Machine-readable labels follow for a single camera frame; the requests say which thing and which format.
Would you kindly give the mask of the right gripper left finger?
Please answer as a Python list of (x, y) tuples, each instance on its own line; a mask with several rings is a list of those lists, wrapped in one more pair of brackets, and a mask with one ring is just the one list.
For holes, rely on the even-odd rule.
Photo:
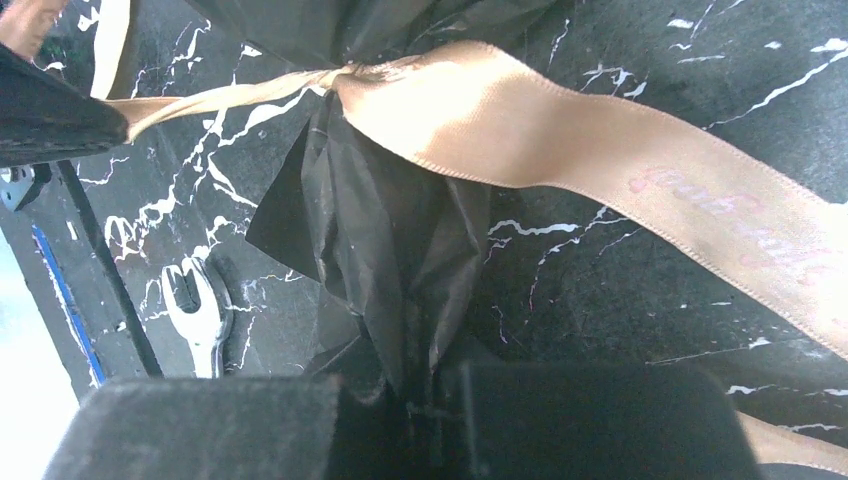
[(112, 382), (85, 399), (47, 479), (321, 479), (334, 379)]

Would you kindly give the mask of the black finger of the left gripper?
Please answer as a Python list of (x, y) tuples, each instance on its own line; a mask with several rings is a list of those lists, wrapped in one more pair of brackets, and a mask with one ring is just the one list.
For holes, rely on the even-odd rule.
[(103, 153), (127, 140), (115, 108), (1, 47), (1, 165), (18, 167)]

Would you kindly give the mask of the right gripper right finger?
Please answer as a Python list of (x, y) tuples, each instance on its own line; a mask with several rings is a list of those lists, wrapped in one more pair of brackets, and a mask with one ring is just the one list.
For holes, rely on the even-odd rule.
[(735, 409), (688, 367), (462, 367), (474, 479), (757, 479)]

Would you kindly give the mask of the tan satin ribbon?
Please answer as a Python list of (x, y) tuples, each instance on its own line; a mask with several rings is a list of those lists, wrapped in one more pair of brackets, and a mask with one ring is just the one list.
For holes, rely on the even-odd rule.
[[(3, 2), (1, 47), (35, 66), (63, 9), (61, 1)], [(114, 82), (139, 28), (138, 9), (136, 1), (102, 3), (92, 83), (73, 87), (127, 119), (127, 140), (115, 147), (189, 116), (309, 90), (336, 93), (345, 120), (400, 159), (490, 190), (552, 187), (599, 202), (834, 354), (847, 354), (846, 207), (684, 120), (562, 87), (480, 40), (377, 64), (297, 66), (265, 82), (190, 96), (118, 99)], [(289, 377), (341, 386), (321, 479), (474, 479), (466, 472), (462, 367), (539, 363), (493, 360), (461, 336), (462, 322), (445, 347), (430, 349), (421, 381), (366, 390), (361, 378), (346, 376), (352, 361), (343, 354)], [(845, 448), (735, 412), (757, 479), (846, 477)]]

